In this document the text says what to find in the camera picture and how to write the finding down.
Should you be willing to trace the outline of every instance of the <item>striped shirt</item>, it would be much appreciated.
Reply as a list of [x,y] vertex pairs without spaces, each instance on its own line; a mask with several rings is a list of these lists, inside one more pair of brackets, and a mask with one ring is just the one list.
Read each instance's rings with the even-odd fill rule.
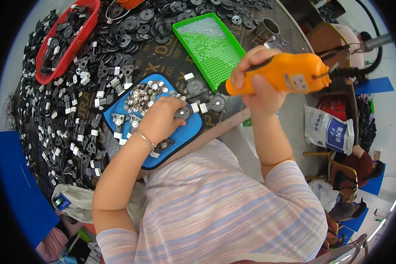
[[219,140],[154,172],[145,192],[139,235],[97,235],[107,264],[220,263],[238,253],[310,261],[327,232],[323,207],[294,161],[277,165],[263,185]]

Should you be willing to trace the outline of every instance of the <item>silver bracelet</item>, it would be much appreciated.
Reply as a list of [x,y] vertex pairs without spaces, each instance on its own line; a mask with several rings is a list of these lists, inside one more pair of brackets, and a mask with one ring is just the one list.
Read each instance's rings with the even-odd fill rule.
[[154,143],[151,143],[150,141],[148,141],[148,139],[137,130],[138,134],[142,136],[143,139],[145,139],[145,141],[147,141],[148,145],[152,148],[152,150],[154,151],[154,149],[157,147],[156,145],[154,145]]

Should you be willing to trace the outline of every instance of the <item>green tray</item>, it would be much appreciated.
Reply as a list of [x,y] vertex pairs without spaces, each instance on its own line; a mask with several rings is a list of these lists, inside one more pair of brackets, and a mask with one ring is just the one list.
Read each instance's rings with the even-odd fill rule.
[[[208,17],[214,18],[226,38],[210,39],[209,36],[200,33],[184,33],[182,35],[179,33],[178,28]],[[173,31],[213,92],[217,91],[219,85],[230,77],[232,70],[245,55],[245,50],[215,13],[208,13],[173,24]]]

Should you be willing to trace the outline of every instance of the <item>stainless steel cup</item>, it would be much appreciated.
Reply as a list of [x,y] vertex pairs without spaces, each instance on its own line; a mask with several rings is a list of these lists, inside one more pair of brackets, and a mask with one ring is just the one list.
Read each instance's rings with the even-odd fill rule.
[[270,18],[263,18],[263,21],[254,29],[257,36],[267,42],[276,40],[275,35],[280,33],[279,26]]

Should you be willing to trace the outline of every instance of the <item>red basket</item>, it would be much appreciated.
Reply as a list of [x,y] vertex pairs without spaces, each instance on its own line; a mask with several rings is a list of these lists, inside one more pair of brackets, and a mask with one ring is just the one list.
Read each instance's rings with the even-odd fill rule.
[[68,8],[59,17],[59,19],[53,25],[53,27],[50,29],[50,32],[48,32],[46,39],[44,40],[44,42],[41,45],[40,51],[38,52],[37,59],[35,61],[35,67],[37,68],[37,73],[35,74],[35,77],[36,77],[37,81],[41,84],[48,84],[53,79],[64,75],[64,73],[68,69],[69,65],[72,63],[73,59],[78,54],[82,45],[84,45],[85,40],[88,38],[91,31],[94,29],[95,25],[97,24],[98,10],[100,9],[100,0],[79,0],[79,1],[76,1],[74,4],[77,4],[80,7],[90,5],[88,7],[88,11],[91,12],[91,15],[90,15],[89,19],[85,22],[84,26],[82,27],[82,30],[79,32],[78,35],[76,35],[72,44],[70,44],[70,46],[68,47],[68,50],[63,55],[62,59],[59,62],[59,65],[56,67],[56,70],[50,74],[42,75],[40,73],[40,70],[41,70],[41,66],[43,63],[44,55],[46,54],[46,51],[48,49],[47,40],[50,37],[56,36],[57,24],[59,22],[62,24],[66,23],[66,15],[71,10],[71,8]]

